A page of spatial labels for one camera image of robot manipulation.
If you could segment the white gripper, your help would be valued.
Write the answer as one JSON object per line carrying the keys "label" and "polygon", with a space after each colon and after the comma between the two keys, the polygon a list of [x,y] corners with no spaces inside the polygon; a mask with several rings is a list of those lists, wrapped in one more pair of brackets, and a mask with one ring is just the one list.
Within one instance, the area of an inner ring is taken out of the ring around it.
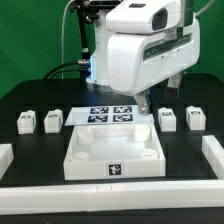
{"label": "white gripper", "polygon": [[107,50],[109,85],[117,93],[135,95],[140,115],[150,113],[144,90],[170,77],[166,97],[176,99],[179,72],[199,58],[199,23],[182,26],[183,14],[181,0],[123,0],[106,16],[106,28],[112,32]]}

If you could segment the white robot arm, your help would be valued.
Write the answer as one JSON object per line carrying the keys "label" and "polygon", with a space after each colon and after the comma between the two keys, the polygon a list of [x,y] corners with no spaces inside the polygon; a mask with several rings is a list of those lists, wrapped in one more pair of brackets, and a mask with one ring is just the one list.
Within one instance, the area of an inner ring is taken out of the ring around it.
{"label": "white robot arm", "polygon": [[200,54],[193,0],[92,0],[97,9],[96,49],[87,85],[132,96],[138,112],[150,112],[150,88],[167,82],[175,98],[184,70]]}

